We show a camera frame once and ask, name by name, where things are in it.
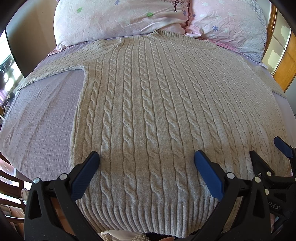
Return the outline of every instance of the black clamp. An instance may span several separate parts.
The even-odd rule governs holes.
[[[275,146],[290,160],[293,177],[275,176],[270,166],[255,152],[250,152],[253,171],[266,188],[270,212],[276,216],[271,240],[296,237],[296,152],[281,138],[274,138]]]
[[[46,182],[40,178],[33,180],[25,210],[26,241],[103,241],[75,203],[82,198],[99,164],[99,155],[93,151],[69,175],[64,173],[56,180]],[[64,231],[52,205],[52,197],[58,199],[76,236]]]
[[[220,202],[192,241],[270,241],[270,214],[265,189],[259,177],[238,179],[225,173],[199,150],[194,157],[195,166],[204,179],[211,195]],[[242,202],[231,229],[222,234],[223,227],[237,197]]]

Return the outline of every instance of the pink pillowcase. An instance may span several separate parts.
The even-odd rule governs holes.
[[[152,33],[185,34],[189,0],[61,0],[54,15],[57,50],[85,41]]]
[[[261,62],[267,28],[255,0],[191,0],[187,36],[209,39]]]

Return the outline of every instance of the blue clamp pad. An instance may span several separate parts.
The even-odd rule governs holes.
[[[293,158],[293,151],[291,147],[284,142],[281,138],[275,137],[274,138],[274,145],[287,157]]]
[[[71,185],[71,199],[76,201],[81,199],[85,190],[87,189],[91,179],[96,173],[100,165],[100,156],[93,152],[83,163],[83,168],[80,170],[75,180]]]
[[[199,150],[195,153],[194,163],[203,180],[205,181],[211,195],[221,201],[224,196],[224,188],[221,177],[218,176],[212,167],[212,165],[215,165],[216,163],[212,163],[202,150]]]

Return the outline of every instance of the mattress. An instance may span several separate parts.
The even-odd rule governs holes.
[[[36,68],[88,43],[53,54]],[[17,93],[0,131],[0,151],[29,179],[52,180],[70,172],[70,135],[83,78],[82,70],[72,70],[37,81]],[[285,98],[275,93],[274,98],[282,112],[288,144],[296,146],[296,119],[292,109]]]

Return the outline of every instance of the wall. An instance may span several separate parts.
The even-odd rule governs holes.
[[[271,11],[271,2],[269,0],[256,0],[256,2],[260,5],[263,10],[266,23],[268,25]]]
[[[285,93],[288,96],[288,102],[293,110],[293,113],[296,115],[296,77]]]
[[[56,6],[55,0],[28,0],[6,27],[11,51],[24,76],[56,46],[53,31]]]

